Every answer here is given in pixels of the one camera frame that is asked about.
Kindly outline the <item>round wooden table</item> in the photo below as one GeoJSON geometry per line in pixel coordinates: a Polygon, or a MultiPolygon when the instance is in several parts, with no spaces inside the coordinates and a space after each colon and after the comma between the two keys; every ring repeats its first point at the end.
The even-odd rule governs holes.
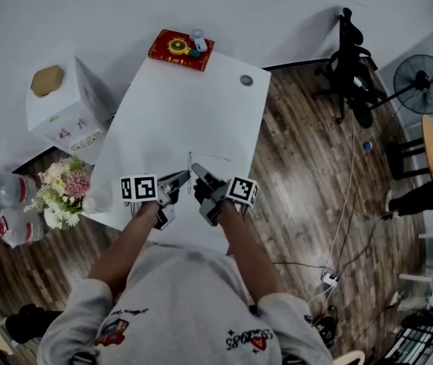
{"type": "Polygon", "coordinates": [[[433,179],[433,121],[429,115],[422,116],[422,137],[429,173],[433,179]]]}

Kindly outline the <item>white cardboard box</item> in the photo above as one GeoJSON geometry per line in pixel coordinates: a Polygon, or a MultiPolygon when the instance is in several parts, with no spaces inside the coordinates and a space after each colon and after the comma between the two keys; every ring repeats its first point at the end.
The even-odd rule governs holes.
{"type": "Polygon", "coordinates": [[[58,90],[37,97],[30,85],[27,88],[28,130],[65,153],[94,165],[109,129],[109,109],[93,89],[78,58],[55,65],[65,71],[58,90]]]}

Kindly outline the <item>red hardcover book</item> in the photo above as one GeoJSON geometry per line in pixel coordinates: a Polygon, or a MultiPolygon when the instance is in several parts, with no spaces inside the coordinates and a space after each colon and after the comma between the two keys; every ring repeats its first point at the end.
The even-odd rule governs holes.
{"type": "Polygon", "coordinates": [[[210,55],[213,51],[215,42],[204,37],[207,43],[207,51],[200,52],[200,57],[194,59],[185,55],[174,56],[169,52],[168,42],[175,38],[183,39],[192,49],[195,49],[193,42],[189,38],[189,34],[180,33],[174,30],[163,29],[160,31],[159,35],[156,37],[152,46],[150,47],[148,51],[148,57],[151,59],[181,65],[197,71],[204,71],[209,61],[210,55]]]}

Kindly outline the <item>black pedestal fan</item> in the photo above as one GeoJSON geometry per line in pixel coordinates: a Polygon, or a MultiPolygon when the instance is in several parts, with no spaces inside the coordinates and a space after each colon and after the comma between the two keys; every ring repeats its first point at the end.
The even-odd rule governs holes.
{"type": "Polygon", "coordinates": [[[388,96],[374,88],[361,86],[363,94],[353,102],[351,110],[360,126],[373,124],[372,110],[398,100],[407,110],[419,115],[433,114],[433,56],[418,54],[403,60],[393,76],[393,93],[388,96]]]}

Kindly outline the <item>beige curved chair back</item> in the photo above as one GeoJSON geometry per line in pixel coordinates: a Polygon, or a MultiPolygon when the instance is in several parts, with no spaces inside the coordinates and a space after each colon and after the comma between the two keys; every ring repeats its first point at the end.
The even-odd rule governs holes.
{"type": "Polygon", "coordinates": [[[333,365],[363,365],[365,353],[363,351],[350,351],[333,361],[333,365]]]}

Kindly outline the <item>person's right forearm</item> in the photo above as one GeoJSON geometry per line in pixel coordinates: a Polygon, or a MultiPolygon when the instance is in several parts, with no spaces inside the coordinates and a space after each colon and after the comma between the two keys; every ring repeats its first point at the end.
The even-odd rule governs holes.
{"type": "Polygon", "coordinates": [[[229,201],[220,204],[216,218],[235,257],[242,280],[255,303],[267,295],[284,293],[286,288],[268,255],[229,201]]]}

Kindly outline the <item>small white handheld fan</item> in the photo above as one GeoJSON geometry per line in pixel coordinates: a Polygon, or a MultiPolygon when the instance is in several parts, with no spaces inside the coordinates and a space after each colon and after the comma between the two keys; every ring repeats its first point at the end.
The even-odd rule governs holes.
{"type": "Polygon", "coordinates": [[[194,28],[189,34],[190,40],[193,42],[195,49],[198,52],[207,51],[207,43],[204,39],[204,32],[199,28],[194,28]]]}

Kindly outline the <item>black device with white label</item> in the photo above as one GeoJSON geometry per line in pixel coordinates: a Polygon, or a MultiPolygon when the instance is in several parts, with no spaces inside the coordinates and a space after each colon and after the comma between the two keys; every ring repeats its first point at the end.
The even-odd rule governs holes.
{"type": "Polygon", "coordinates": [[[321,339],[328,349],[332,348],[337,335],[338,311],[335,306],[326,308],[324,314],[312,320],[311,324],[317,329],[321,339]]]}

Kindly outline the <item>black stool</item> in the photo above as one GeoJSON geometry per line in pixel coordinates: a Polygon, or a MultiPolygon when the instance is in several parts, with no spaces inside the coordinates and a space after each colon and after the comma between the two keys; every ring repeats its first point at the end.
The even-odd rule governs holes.
{"type": "Polygon", "coordinates": [[[390,173],[395,180],[429,174],[429,168],[405,171],[404,160],[425,153],[424,139],[418,138],[402,144],[390,142],[386,147],[387,162],[390,173]]]}

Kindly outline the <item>white vase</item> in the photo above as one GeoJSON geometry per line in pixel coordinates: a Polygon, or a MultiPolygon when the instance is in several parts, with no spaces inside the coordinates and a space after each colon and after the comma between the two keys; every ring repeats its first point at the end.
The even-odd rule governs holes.
{"type": "Polygon", "coordinates": [[[110,189],[90,189],[85,195],[82,208],[86,214],[104,213],[112,210],[110,189]]]}

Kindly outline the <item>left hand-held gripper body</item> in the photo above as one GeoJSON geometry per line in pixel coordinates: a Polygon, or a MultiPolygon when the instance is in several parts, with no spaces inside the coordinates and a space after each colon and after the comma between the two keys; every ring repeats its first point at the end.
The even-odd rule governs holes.
{"type": "Polygon", "coordinates": [[[135,217],[145,202],[156,202],[159,210],[156,214],[155,229],[164,230],[175,219],[174,204],[178,200],[179,189],[173,189],[168,183],[161,183],[162,178],[155,174],[123,176],[120,178],[122,201],[130,208],[135,217]]]}

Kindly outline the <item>tan octagonal box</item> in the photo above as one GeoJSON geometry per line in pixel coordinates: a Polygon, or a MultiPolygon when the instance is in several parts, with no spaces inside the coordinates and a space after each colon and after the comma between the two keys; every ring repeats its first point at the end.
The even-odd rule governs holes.
{"type": "Polygon", "coordinates": [[[65,71],[60,65],[40,69],[34,74],[30,89],[35,96],[44,97],[61,87],[64,76],[65,71]]]}

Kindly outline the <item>black padded office chair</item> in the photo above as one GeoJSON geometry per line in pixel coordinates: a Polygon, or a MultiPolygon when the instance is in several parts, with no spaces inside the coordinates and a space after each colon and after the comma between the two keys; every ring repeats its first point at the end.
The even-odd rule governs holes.
{"type": "Polygon", "coordinates": [[[35,304],[22,306],[17,314],[10,315],[5,320],[5,329],[18,344],[41,338],[53,321],[62,311],[45,310],[35,304]]]}

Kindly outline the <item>white square table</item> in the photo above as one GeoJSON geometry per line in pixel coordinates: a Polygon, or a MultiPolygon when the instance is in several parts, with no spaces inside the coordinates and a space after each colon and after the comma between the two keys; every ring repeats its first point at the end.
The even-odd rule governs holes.
{"type": "Polygon", "coordinates": [[[194,159],[221,179],[246,177],[258,139],[270,73],[213,52],[204,71],[146,59],[104,139],[91,189],[110,189],[112,210],[92,218],[122,230],[131,220],[120,178],[186,170],[188,152],[229,158],[194,159]],[[250,87],[239,81],[250,75],[250,87]]]}

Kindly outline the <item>pink and white flower bouquet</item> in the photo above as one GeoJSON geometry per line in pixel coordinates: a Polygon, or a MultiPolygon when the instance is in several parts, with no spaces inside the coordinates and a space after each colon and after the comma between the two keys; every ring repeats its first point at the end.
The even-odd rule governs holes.
{"type": "Polygon", "coordinates": [[[37,174],[40,187],[24,207],[24,212],[43,215],[48,227],[64,230],[77,225],[88,208],[91,169],[76,156],[52,163],[37,174]]]}

